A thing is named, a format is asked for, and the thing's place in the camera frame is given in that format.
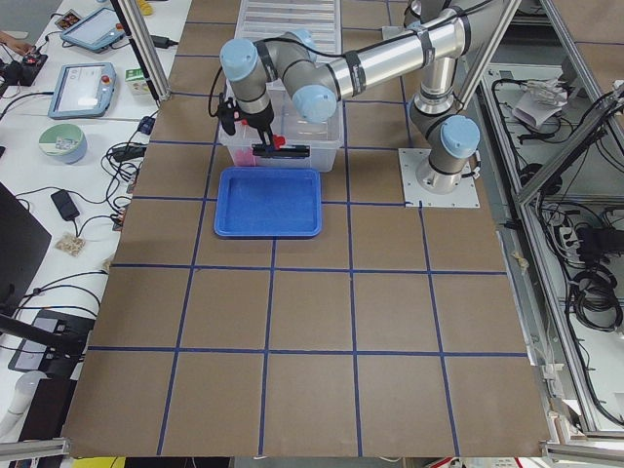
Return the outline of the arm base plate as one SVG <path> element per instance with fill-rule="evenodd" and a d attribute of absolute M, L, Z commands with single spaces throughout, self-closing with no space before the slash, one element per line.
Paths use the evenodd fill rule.
<path fill-rule="evenodd" d="M 469 160 L 455 175 L 437 173 L 429 161 L 428 148 L 400 148 L 399 166 L 404 204 L 409 208 L 478 209 L 476 179 Z"/>

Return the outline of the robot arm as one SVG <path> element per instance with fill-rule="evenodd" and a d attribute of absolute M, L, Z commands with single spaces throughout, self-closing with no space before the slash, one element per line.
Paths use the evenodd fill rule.
<path fill-rule="evenodd" d="M 235 38 L 219 53 L 230 97 L 221 97 L 216 115 L 223 131 L 233 136 L 237 122 L 257 131 L 256 143 L 227 149 L 239 167 L 263 162 L 286 167 L 310 165 L 306 144 L 287 144 L 272 131 L 275 113 L 268 84 L 282 82 L 298 115 L 311 124 L 327 123 L 339 102 L 354 98 L 417 69 L 425 76 L 410 107 L 410 118 L 431 146 L 417 174 L 434 193 L 449 193 L 480 142 L 480 131 L 469 118 L 452 111 L 453 73 L 457 60 L 482 46 L 492 34 L 500 1 L 418 1 L 408 7 L 401 33 L 359 50 L 337 54 L 320 63 L 307 29 L 252 41 Z"/>

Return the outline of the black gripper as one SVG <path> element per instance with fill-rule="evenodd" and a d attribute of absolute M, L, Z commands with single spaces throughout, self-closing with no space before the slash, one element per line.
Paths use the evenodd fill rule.
<path fill-rule="evenodd" d="M 233 97 L 219 97 L 216 111 L 221 127 L 225 132 L 234 136 L 236 134 L 235 123 L 244 121 L 248 126 L 257 130 L 259 142 L 253 144 L 253 155 L 263 155 L 267 148 L 274 148 L 274 136 L 271 124 L 274 119 L 272 103 L 269 102 L 259 112 L 246 112 L 234 100 Z"/>

